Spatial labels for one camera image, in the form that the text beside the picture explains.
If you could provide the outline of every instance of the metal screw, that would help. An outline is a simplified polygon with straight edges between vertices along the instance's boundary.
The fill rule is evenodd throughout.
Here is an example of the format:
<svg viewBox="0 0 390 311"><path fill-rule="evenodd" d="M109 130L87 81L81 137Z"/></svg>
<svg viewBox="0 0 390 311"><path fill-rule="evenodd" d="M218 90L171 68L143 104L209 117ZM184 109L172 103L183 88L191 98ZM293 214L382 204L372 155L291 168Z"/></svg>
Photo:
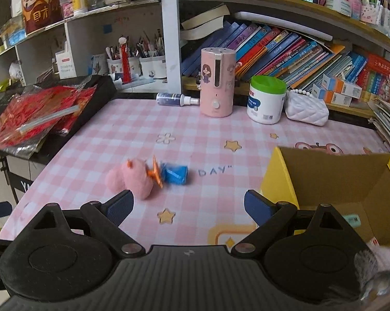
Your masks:
<svg viewBox="0 0 390 311"><path fill-rule="evenodd" d="M142 246L137 243L128 243L122 246L122 251L125 254L136 254L142 250Z"/></svg>
<svg viewBox="0 0 390 311"><path fill-rule="evenodd" d="M254 244L251 243L239 243L235 246L235 250L241 254L249 254L256 249Z"/></svg>

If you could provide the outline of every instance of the pink cylindrical device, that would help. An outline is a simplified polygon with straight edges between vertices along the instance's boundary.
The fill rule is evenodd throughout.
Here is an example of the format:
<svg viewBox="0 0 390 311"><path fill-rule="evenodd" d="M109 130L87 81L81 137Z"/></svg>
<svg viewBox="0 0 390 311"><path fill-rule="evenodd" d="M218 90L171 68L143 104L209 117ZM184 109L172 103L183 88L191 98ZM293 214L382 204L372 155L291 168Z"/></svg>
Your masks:
<svg viewBox="0 0 390 311"><path fill-rule="evenodd" d="M234 79L234 50L202 49L200 110L203 114L221 118L232 113Z"/></svg>

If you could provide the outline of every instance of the yellow cardboard box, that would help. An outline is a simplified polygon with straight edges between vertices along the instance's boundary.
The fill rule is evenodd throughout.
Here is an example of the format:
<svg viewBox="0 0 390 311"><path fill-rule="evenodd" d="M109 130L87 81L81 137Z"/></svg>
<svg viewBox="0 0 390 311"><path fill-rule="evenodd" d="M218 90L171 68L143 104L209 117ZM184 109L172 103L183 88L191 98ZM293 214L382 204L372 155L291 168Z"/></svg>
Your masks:
<svg viewBox="0 0 390 311"><path fill-rule="evenodd" d="M342 215L357 214L355 231L368 242L390 245L390 154L332 155L274 149L260 190L276 203L300 209L331 203Z"/></svg>

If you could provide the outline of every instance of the purple book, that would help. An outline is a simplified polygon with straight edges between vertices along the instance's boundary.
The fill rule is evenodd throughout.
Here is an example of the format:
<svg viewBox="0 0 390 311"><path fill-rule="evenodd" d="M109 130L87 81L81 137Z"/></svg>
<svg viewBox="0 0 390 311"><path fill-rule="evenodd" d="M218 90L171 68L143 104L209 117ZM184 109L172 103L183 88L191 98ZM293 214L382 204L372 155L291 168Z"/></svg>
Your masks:
<svg viewBox="0 0 390 311"><path fill-rule="evenodd" d="M258 26L254 23L250 24L235 40L233 40L227 49L235 50L247 37L257 30Z"/></svg>

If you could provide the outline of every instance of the handbag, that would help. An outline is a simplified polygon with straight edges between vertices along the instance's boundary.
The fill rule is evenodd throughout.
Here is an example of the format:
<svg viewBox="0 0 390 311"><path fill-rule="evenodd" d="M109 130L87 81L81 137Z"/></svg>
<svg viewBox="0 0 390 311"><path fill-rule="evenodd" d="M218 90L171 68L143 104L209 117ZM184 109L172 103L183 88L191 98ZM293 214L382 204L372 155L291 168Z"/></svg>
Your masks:
<svg viewBox="0 0 390 311"><path fill-rule="evenodd" d="M311 94L299 94L295 90L287 92L284 108L287 118L313 125L323 126L329 117L329 110L322 99Z"/></svg>

